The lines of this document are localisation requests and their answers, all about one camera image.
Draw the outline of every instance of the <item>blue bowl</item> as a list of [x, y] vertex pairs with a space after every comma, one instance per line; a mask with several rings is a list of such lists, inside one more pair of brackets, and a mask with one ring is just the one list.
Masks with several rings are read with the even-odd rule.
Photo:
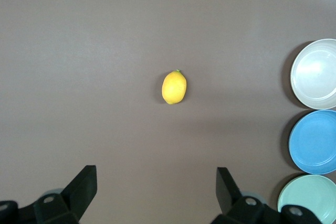
[[300, 119], [290, 134], [289, 152], [306, 173], [336, 170], [336, 111], [317, 110]]

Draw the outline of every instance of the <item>white bowl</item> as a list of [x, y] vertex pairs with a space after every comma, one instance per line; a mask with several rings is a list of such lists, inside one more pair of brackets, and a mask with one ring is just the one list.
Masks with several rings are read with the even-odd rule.
[[336, 39], [321, 39], [306, 46], [296, 57], [290, 73], [296, 97], [306, 106], [336, 106]]

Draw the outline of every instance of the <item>bowl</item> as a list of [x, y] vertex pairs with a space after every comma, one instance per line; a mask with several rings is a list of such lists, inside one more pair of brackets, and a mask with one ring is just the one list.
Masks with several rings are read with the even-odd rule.
[[336, 170], [336, 111], [317, 110], [302, 117], [290, 133], [289, 153], [306, 173]]
[[336, 40], [321, 39], [306, 46], [293, 62], [290, 82], [296, 97], [307, 107], [335, 107]]
[[332, 224], [336, 220], [336, 185], [321, 175], [297, 177], [280, 193], [278, 211], [285, 205], [306, 207], [323, 224]]

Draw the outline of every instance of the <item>yellow lemon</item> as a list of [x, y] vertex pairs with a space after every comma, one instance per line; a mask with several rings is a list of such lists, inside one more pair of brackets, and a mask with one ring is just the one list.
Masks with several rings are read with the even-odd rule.
[[177, 69], [164, 78], [162, 84], [162, 97], [168, 104], [176, 104], [184, 98], [187, 81]]

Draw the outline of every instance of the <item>light green bowl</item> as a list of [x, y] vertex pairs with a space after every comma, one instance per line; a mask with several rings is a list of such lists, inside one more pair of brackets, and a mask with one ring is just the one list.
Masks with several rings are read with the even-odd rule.
[[323, 224], [336, 220], [336, 185], [321, 175], [303, 175], [293, 179], [281, 191], [278, 211], [284, 205], [298, 205], [311, 210]]

